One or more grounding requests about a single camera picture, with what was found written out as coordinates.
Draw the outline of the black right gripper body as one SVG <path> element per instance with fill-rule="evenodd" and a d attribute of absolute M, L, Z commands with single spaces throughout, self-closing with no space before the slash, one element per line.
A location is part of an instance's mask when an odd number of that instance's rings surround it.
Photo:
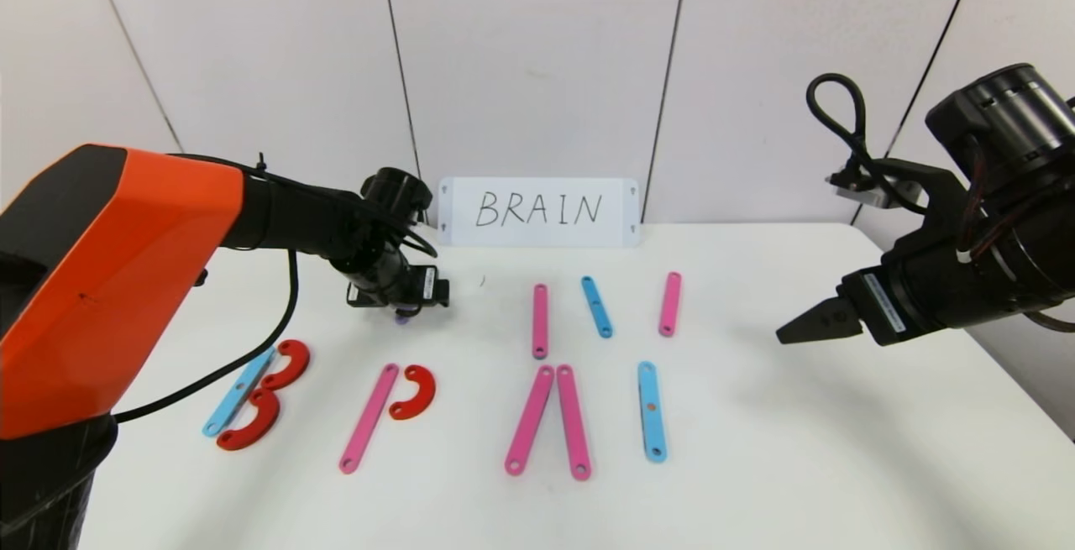
<path fill-rule="evenodd" d="M 970 327 L 986 314 L 986 265 L 961 263 L 955 238 L 914 231 L 897 238 L 878 265 L 845 275 L 838 286 L 880 346 Z"/>

